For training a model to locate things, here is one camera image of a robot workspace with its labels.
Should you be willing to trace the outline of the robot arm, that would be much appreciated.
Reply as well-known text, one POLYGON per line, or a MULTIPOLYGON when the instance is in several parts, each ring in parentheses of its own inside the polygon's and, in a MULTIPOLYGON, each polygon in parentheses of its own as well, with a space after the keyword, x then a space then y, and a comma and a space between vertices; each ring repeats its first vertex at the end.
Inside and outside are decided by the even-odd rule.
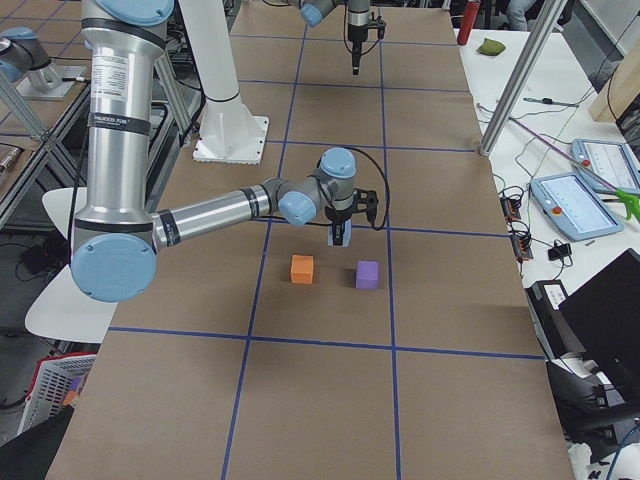
POLYGON ((318 26, 338 7, 344 7, 343 43, 351 55, 352 74, 360 74, 361 59, 385 36, 386 22, 375 15, 369 0, 310 0, 299 4, 300 15, 309 27, 318 26))
POLYGON ((198 161, 256 164, 269 121, 244 105, 228 24, 219 1, 86 1, 82 33, 92 52, 85 206, 74 216, 70 270, 91 299, 118 303, 141 294, 160 249, 244 221, 281 214, 294 226, 324 213, 330 242, 349 242, 351 218, 377 216, 378 196, 355 185, 356 161, 327 150, 302 181, 282 178, 178 209, 150 213, 145 190, 153 73, 166 27, 179 11, 204 101, 198 161))

